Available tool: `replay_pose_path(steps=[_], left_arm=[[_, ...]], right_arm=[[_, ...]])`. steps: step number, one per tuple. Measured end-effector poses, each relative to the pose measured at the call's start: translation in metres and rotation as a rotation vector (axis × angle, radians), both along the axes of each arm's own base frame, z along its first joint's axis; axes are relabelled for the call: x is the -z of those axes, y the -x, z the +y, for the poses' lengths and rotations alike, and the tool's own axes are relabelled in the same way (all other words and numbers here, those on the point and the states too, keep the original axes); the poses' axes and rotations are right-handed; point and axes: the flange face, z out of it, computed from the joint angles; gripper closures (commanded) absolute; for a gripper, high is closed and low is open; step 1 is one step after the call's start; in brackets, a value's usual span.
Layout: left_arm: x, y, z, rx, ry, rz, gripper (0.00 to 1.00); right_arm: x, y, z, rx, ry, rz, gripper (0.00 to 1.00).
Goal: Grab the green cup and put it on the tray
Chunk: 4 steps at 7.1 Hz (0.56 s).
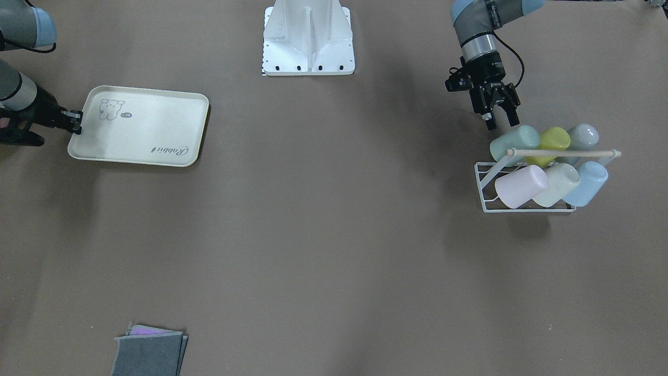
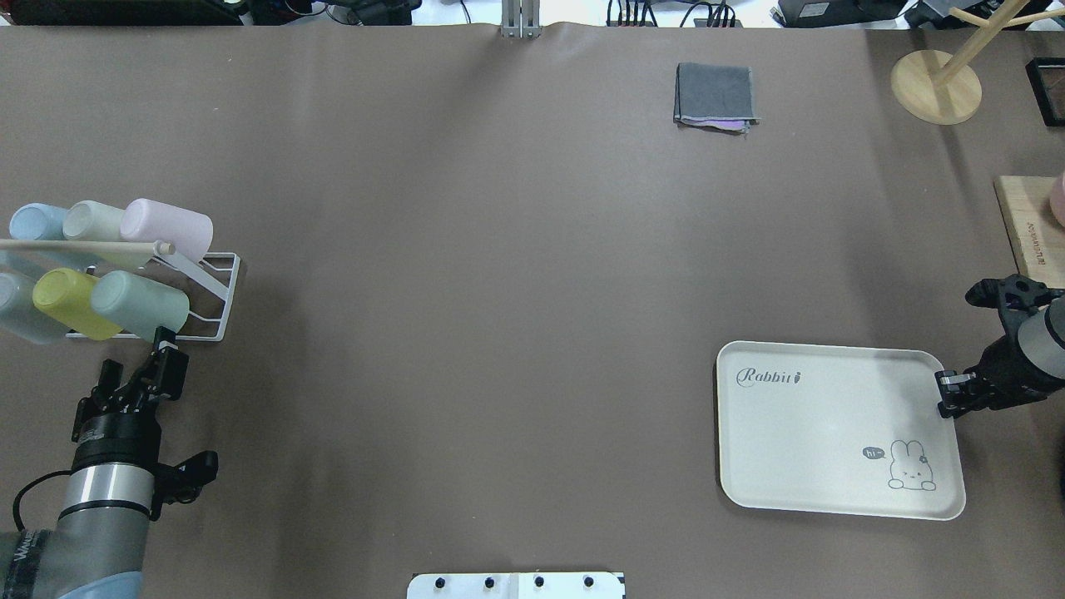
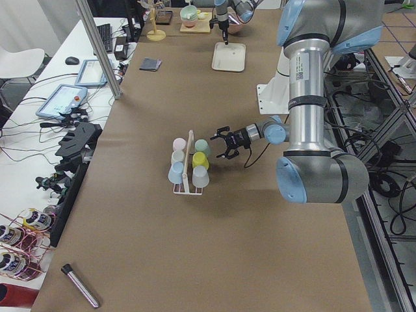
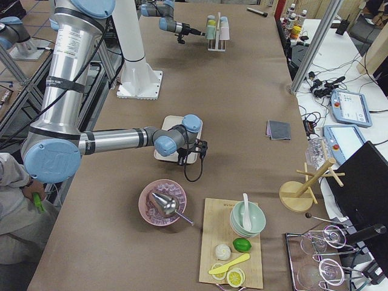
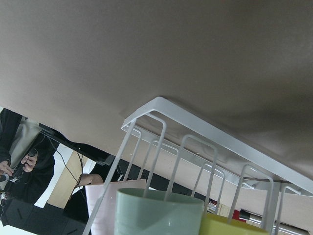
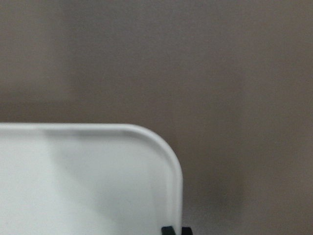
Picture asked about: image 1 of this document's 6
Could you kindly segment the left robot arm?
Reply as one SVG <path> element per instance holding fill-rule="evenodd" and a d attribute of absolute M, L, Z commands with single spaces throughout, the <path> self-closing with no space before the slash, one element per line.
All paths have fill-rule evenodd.
<path fill-rule="evenodd" d="M 448 92 L 468 92 L 475 114 L 488 130 L 498 126 L 495 107 L 506 112 L 510 126 L 519 124 L 516 109 L 521 102 L 518 84 L 504 83 L 506 76 L 497 43 L 496 29 L 531 14 L 544 1 L 456 1 L 451 7 L 452 24 L 461 47 L 460 67 L 452 67 L 445 81 Z"/>

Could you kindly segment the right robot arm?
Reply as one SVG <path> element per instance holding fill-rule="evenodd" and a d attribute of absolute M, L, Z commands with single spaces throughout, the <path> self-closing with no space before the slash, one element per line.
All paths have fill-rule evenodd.
<path fill-rule="evenodd" d="M 52 53 L 57 28 L 44 9 L 29 1 L 2 1 L 2 51 L 24 50 Z M 3 145 L 41 147 L 44 138 L 31 130 L 34 124 L 59 128 L 80 135 L 83 112 L 61 107 L 55 97 L 26 74 L 1 61 L 1 105 Z"/>

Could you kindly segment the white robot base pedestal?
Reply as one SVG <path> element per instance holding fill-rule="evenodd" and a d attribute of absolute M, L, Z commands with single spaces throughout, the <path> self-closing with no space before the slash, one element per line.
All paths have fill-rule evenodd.
<path fill-rule="evenodd" d="M 263 21 L 263 75 L 354 74 L 351 12 L 339 1 L 276 1 Z"/>

